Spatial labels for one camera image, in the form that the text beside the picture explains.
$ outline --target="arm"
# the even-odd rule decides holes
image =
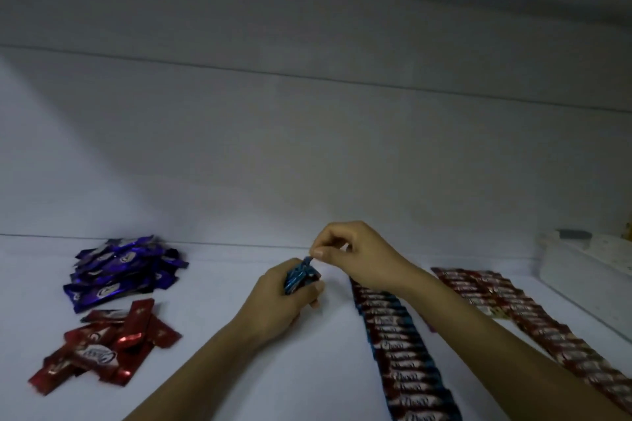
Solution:
[[[339,250],[346,243],[347,252]],[[601,393],[412,265],[368,225],[331,223],[316,238],[310,254],[340,267],[368,288],[390,291],[409,302],[512,420],[630,421]]]
[[[293,324],[301,309],[325,288],[312,283],[286,296],[291,259],[270,268],[252,289],[235,318],[219,330],[173,376],[134,409],[124,421],[187,421],[209,419],[246,363],[262,345]]]

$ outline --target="white wall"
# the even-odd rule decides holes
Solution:
[[[0,1],[0,233],[306,247],[364,218],[406,252],[529,258],[542,231],[626,220],[632,115],[440,92],[626,110],[624,31],[403,0]]]

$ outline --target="white box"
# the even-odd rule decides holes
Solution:
[[[545,238],[541,280],[632,341],[632,242]]]

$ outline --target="pile of candy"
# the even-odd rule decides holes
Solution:
[[[75,258],[71,282],[64,285],[75,313],[125,295],[167,289],[178,281],[176,270],[189,265],[154,235],[108,240]]]
[[[502,309],[521,331],[558,363],[632,414],[632,380],[612,368],[586,341],[575,336],[565,324],[554,320],[507,278],[493,271],[437,267],[432,271],[470,303],[480,306],[484,302]]]
[[[310,256],[305,257],[299,265],[288,272],[283,285],[286,295],[290,295],[297,289],[320,280],[320,273],[316,271],[316,268],[310,265],[312,259]]]
[[[44,358],[43,367],[28,380],[43,394],[72,376],[94,371],[105,383],[125,386],[154,346],[170,348],[182,337],[160,321],[147,298],[126,310],[92,310],[90,324],[64,333],[65,344]]]
[[[392,419],[461,421],[452,393],[444,387],[406,308],[390,293],[351,282]]]

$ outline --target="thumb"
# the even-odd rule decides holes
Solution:
[[[292,303],[301,310],[303,307],[309,305],[312,301],[319,297],[319,295],[325,290],[325,282],[319,280],[310,285],[304,286],[301,289],[297,289],[289,297]]]
[[[330,265],[338,266],[344,271],[344,265],[347,263],[351,253],[345,253],[336,247],[318,247],[313,250],[312,256],[317,260],[324,261]]]

